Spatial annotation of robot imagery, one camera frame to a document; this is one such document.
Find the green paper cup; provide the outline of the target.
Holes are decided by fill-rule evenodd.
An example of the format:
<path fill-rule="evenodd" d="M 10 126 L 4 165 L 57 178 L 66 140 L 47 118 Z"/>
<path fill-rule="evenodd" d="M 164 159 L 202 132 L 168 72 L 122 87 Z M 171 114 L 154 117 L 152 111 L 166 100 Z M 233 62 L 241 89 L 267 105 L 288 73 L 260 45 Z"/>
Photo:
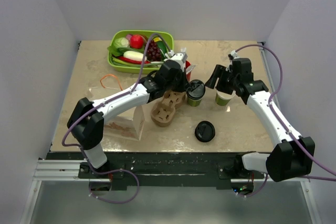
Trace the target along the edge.
<path fill-rule="evenodd" d="M 233 91 L 232 94 L 217 91 L 215 102 L 219 106 L 226 106 L 229 103 L 229 101 L 235 96 L 235 94 L 236 94 L 235 91 Z"/>
<path fill-rule="evenodd" d="M 206 88 L 203 81 L 198 79 L 192 80 L 190 86 L 186 89 L 188 105 L 192 107 L 199 106 L 205 92 Z"/>

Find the black coffee lid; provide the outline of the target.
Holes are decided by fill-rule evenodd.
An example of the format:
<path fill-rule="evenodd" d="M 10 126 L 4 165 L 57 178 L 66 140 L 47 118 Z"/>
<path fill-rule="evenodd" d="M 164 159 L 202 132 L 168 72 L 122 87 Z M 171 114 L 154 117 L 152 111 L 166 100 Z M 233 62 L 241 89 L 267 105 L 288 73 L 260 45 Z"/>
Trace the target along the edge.
<path fill-rule="evenodd" d="M 190 99 L 199 100 L 204 96 L 205 90 L 204 82 L 195 79 L 190 82 L 190 86 L 186 89 L 186 94 Z"/>

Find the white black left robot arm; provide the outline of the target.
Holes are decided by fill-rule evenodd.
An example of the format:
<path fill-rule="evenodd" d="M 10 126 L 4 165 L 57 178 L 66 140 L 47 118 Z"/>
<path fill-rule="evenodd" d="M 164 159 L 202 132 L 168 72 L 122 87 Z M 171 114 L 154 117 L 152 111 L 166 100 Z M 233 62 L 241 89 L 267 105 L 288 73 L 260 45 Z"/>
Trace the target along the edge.
<path fill-rule="evenodd" d="M 152 72 L 137 80 L 131 87 L 109 97 L 89 101 L 80 99 L 73 110 L 67 123 L 68 131 L 62 139 L 69 134 L 78 141 L 76 144 L 83 156 L 91 164 L 90 171 L 97 178 L 108 174 L 109 165 L 101 141 L 104 125 L 119 114 L 163 97 L 164 93 L 173 90 L 184 92 L 188 85 L 185 60 L 167 60 L 158 71 Z"/>

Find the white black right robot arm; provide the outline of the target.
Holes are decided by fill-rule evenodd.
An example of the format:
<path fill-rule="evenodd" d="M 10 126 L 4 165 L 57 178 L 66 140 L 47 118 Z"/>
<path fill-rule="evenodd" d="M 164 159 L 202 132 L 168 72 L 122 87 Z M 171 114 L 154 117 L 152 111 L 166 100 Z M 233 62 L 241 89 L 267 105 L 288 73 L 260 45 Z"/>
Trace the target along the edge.
<path fill-rule="evenodd" d="M 274 104 L 261 80 L 254 80 L 251 61 L 236 58 L 230 66 L 216 65 L 206 87 L 236 94 L 257 115 L 274 149 L 270 154 L 249 152 L 238 155 L 234 173 L 246 178 L 252 171 L 266 173 L 275 182 L 310 174 L 315 143 L 293 128 Z"/>

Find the red ribbed cup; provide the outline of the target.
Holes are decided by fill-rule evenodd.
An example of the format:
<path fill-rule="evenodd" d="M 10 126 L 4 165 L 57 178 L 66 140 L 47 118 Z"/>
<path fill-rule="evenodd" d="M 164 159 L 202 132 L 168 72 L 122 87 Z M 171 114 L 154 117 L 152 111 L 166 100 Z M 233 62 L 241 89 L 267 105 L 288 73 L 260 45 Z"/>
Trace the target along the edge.
<path fill-rule="evenodd" d="M 188 82 L 191 80 L 191 63 L 189 61 L 186 61 L 185 63 L 185 70 L 186 70 L 186 78 Z"/>

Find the dark grape bunch toy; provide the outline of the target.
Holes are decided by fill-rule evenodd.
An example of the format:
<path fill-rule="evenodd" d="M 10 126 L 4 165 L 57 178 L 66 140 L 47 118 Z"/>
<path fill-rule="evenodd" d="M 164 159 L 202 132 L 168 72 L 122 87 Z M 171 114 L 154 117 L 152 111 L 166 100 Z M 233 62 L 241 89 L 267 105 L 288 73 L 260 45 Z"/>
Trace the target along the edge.
<path fill-rule="evenodd" d="M 147 60 L 152 61 L 161 61 L 162 60 L 162 53 L 158 45 L 154 40 L 151 40 L 149 43 L 148 49 L 146 51 Z"/>

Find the green cucumber toy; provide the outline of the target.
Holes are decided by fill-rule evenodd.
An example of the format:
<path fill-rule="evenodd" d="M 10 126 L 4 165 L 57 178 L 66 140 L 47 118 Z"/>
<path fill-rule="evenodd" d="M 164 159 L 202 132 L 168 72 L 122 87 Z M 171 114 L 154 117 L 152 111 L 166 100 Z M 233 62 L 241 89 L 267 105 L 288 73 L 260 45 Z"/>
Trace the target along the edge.
<path fill-rule="evenodd" d="M 158 46 L 158 48 L 160 49 L 162 57 L 164 57 L 165 54 L 167 53 L 167 48 L 165 46 L 165 43 L 162 41 L 162 39 L 160 37 L 155 37 L 153 40 L 156 43 L 156 45 Z"/>

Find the cardboard cup carrier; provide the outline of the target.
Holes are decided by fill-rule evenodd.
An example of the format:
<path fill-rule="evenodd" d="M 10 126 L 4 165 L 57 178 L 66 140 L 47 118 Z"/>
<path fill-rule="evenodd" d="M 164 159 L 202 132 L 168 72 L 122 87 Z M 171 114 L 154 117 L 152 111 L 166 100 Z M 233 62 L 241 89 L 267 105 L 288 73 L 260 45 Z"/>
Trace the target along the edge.
<path fill-rule="evenodd" d="M 167 91 L 161 101 L 157 102 L 151 110 L 152 121 L 160 127 L 169 126 L 175 115 L 176 110 L 185 101 L 186 92 Z"/>

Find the green plastic bin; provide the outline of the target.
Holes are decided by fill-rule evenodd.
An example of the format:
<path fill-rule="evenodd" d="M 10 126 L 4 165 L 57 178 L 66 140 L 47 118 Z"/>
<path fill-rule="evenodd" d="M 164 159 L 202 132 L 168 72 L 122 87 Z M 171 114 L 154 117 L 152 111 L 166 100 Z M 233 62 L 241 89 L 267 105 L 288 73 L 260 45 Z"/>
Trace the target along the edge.
<path fill-rule="evenodd" d="M 127 48 L 118 48 L 116 49 L 112 43 L 115 39 L 125 37 L 130 41 L 132 35 L 141 35 L 144 39 L 144 44 L 141 49 L 131 48 L 130 46 Z M 117 57 L 123 56 L 123 53 L 126 51 L 137 51 L 143 54 L 144 67 L 142 70 L 143 74 L 147 74 L 151 71 L 158 70 L 159 67 L 163 64 L 163 61 L 168 58 L 167 53 L 164 57 L 162 57 L 161 61 L 148 61 L 146 57 L 146 51 L 148 49 L 149 43 L 155 37 L 160 37 L 162 41 L 165 43 L 167 48 L 167 53 L 174 48 L 174 39 L 173 36 L 167 32 L 163 31 L 151 31 L 151 30 L 122 30 L 117 32 L 111 42 L 111 45 L 108 47 L 108 63 L 114 68 L 114 70 L 118 72 L 124 73 L 139 73 L 141 65 L 135 65 L 127 62 L 123 62 L 118 60 Z"/>

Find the red chili toy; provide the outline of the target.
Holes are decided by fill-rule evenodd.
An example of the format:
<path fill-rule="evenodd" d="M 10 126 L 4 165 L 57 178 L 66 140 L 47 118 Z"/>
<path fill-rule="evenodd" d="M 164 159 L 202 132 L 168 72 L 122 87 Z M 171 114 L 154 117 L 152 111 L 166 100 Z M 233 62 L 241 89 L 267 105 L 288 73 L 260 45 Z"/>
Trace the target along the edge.
<path fill-rule="evenodd" d="M 118 60 L 121 60 L 123 62 L 127 62 L 127 63 L 131 63 L 131 64 L 135 64 L 135 65 L 140 65 L 142 63 L 142 61 L 138 61 L 138 60 L 133 60 L 133 59 L 129 59 L 129 58 L 126 58 L 124 56 L 120 56 L 120 57 L 117 57 Z"/>

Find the white radish toy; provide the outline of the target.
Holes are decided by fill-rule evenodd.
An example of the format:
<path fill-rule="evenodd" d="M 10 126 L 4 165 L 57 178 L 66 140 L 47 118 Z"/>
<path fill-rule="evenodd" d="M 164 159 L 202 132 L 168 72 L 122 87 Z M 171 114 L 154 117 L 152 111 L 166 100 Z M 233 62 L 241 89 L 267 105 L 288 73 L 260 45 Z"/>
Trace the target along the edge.
<path fill-rule="evenodd" d="M 126 51 L 123 53 L 123 56 L 129 60 L 132 61 L 142 61 L 143 60 L 143 54 L 137 51 Z"/>

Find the red apple toy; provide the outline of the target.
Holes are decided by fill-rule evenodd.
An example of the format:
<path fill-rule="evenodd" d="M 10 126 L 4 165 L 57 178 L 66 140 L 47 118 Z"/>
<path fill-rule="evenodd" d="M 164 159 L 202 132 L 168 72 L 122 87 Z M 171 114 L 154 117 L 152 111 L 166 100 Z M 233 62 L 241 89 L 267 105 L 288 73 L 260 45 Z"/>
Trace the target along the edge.
<path fill-rule="evenodd" d="M 144 44 L 144 39 L 141 35 L 135 34 L 130 38 L 130 47 L 135 49 L 141 49 Z"/>

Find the black lid stack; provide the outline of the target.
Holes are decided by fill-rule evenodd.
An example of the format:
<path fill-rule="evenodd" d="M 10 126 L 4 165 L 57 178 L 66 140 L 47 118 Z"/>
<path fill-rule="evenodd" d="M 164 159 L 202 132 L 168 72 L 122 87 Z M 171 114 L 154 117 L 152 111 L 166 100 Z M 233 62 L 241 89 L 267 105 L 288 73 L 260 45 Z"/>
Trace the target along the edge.
<path fill-rule="evenodd" d="M 208 143 L 215 137 L 215 127 L 209 121 L 201 121 L 194 131 L 195 137 L 202 143 Z"/>

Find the green cabbage toy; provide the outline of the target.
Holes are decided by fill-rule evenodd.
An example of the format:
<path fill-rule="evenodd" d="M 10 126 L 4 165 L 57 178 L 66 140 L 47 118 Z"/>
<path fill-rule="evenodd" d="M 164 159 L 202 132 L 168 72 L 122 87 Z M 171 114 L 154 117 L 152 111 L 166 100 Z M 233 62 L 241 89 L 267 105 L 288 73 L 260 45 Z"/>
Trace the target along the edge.
<path fill-rule="evenodd" d="M 118 49 L 118 48 L 127 48 L 130 45 L 130 42 L 127 38 L 121 37 L 117 38 L 113 41 L 112 45 Z"/>

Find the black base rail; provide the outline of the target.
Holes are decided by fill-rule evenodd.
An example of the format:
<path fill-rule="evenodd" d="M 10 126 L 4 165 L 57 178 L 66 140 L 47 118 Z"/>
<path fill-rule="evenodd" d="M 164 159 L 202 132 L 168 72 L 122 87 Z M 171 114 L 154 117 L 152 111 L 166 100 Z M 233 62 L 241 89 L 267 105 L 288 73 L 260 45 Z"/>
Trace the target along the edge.
<path fill-rule="evenodd" d="M 238 163 L 237 153 L 144 153 L 109 152 L 108 163 L 93 172 L 78 152 L 52 152 L 48 161 L 71 162 L 76 177 L 110 184 L 113 190 L 129 186 L 215 187 L 241 191 L 253 189 L 252 179 L 263 179 L 260 172 L 247 171 Z"/>

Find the aluminium frame rail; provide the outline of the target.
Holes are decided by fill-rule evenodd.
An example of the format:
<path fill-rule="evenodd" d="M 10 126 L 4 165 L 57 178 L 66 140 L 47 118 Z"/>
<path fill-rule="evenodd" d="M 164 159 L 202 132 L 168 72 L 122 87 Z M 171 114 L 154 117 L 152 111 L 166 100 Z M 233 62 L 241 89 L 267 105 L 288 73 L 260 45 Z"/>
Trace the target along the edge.
<path fill-rule="evenodd" d="M 75 181 L 78 180 L 82 161 L 39 160 L 33 180 L 38 181 Z"/>

